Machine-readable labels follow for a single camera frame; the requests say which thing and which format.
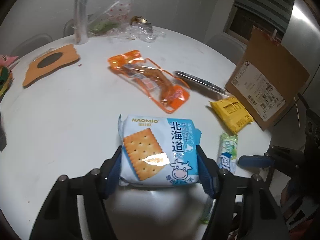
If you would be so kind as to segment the blue cracker pack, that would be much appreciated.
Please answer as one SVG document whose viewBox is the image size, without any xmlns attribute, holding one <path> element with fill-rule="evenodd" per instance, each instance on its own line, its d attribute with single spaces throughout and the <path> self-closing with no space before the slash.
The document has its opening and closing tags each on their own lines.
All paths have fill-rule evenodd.
<svg viewBox="0 0 320 240">
<path fill-rule="evenodd" d="M 129 115 L 118 119 L 122 140 L 120 185 L 172 187 L 199 181 L 192 120 Z"/>
</svg>

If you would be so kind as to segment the green white candy pack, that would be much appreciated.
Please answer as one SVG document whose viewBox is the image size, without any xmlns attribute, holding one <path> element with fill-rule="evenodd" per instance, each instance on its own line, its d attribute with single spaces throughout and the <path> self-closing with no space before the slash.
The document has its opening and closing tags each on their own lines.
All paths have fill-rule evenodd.
<svg viewBox="0 0 320 240">
<path fill-rule="evenodd" d="M 238 150 L 238 136 L 222 133 L 220 137 L 219 156 L 217 164 L 219 168 L 235 174 Z"/>
</svg>

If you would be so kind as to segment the yellow snack pack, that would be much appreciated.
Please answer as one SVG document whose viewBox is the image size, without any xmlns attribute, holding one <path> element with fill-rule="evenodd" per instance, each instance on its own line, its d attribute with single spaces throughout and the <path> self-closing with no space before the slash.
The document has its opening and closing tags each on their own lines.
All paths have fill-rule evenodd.
<svg viewBox="0 0 320 240">
<path fill-rule="evenodd" d="M 210 106 L 234 135 L 237 135 L 246 125 L 254 121 L 247 109 L 234 96 L 210 102 Z"/>
</svg>

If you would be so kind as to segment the brown cardboard box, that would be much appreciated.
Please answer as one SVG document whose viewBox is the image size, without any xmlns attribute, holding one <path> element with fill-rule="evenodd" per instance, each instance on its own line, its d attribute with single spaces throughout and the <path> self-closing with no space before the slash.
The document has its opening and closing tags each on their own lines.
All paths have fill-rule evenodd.
<svg viewBox="0 0 320 240">
<path fill-rule="evenodd" d="M 257 27 L 225 88 L 269 128 L 309 78 L 303 65 L 277 40 Z"/>
</svg>

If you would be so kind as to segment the dark clear long snack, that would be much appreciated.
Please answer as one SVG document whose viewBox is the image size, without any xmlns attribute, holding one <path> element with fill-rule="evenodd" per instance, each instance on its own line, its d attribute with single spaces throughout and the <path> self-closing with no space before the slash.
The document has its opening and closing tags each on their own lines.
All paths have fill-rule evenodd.
<svg viewBox="0 0 320 240">
<path fill-rule="evenodd" d="M 191 74 L 187 74 L 182 71 L 176 71 L 175 75 L 176 77 L 187 83 L 192 90 L 197 91 L 198 93 L 214 101 L 222 100 L 232 96 L 232 94 L 224 88 L 221 88 L 207 80 L 201 79 Z"/>
</svg>

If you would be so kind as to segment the orange clear snack pouch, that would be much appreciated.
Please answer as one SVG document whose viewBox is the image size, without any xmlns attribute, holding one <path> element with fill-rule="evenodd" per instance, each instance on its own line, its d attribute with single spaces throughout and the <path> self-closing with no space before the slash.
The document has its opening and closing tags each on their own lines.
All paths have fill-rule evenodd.
<svg viewBox="0 0 320 240">
<path fill-rule="evenodd" d="M 185 104 L 190 97 L 189 85 L 163 69 L 140 51 L 110 57 L 110 70 L 139 88 L 165 113 L 171 114 Z"/>
</svg>

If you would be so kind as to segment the orange cork coaster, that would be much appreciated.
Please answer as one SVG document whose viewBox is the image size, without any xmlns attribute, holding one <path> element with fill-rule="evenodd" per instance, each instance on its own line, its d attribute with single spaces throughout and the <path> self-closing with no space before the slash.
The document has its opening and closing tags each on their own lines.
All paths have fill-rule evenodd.
<svg viewBox="0 0 320 240">
<path fill-rule="evenodd" d="M 27 88 L 39 79 L 79 60 L 80 56 L 72 44 L 47 52 L 29 64 L 22 86 Z"/>
</svg>

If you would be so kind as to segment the red green snack bag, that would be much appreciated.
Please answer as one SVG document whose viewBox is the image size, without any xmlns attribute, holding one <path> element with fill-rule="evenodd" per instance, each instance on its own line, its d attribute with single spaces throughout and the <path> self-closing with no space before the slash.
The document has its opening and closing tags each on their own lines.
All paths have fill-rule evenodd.
<svg viewBox="0 0 320 240">
<path fill-rule="evenodd" d="M 1 99 L 11 86 L 13 76 L 9 69 L 10 65 L 18 59 L 17 56 L 1 55 Z"/>
</svg>

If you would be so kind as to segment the clear dotted plastic bag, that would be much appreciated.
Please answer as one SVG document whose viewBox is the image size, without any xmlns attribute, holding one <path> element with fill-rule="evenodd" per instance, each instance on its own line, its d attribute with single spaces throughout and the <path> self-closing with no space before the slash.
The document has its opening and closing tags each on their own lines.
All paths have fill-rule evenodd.
<svg viewBox="0 0 320 240">
<path fill-rule="evenodd" d="M 141 40 L 149 43 L 166 37 L 164 32 L 156 30 L 153 25 L 153 31 L 130 25 L 133 17 L 131 7 L 132 0 L 115 0 L 108 8 L 89 16 L 88 35 L 90 37 L 110 36 L 122 40 Z"/>
</svg>

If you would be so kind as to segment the grey chair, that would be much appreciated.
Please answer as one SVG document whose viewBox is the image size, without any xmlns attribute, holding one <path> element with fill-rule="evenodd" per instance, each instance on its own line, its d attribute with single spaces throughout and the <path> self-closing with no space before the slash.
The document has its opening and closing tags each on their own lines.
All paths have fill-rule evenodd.
<svg viewBox="0 0 320 240">
<path fill-rule="evenodd" d="M 37 48 L 40 48 L 41 46 L 44 46 L 52 41 L 53 41 L 53 39 L 49 34 L 45 34 L 45 33 L 37 34 L 37 35 L 25 40 L 20 45 L 18 45 L 11 52 L 10 56 L 23 57 L 24 55 L 34 51 Z"/>
</svg>

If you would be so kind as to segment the gold crumpled wrapper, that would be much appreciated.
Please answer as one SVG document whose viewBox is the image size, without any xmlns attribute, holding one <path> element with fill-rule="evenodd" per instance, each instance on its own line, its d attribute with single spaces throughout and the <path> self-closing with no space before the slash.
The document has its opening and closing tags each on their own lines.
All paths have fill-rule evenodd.
<svg viewBox="0 0 320 240">
<path fill-rule="evenodd" d="M 146 31 L 153 31 L 152 24 L 142 16 L 133 16 L 130 20 L 130 25 L 137 25 Z"/>
</svg>

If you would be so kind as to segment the clear plastic roll tube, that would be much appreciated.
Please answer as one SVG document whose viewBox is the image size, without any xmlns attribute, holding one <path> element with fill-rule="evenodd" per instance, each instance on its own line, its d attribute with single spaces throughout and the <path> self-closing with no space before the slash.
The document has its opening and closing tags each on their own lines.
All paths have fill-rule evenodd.
<svg viewBox="0 0 320 240">
<path fill-rule="evenodd" d="M 74 0 L 74 35 L 76 44 L 88 41 L 88 0 Z"/>
</svg>

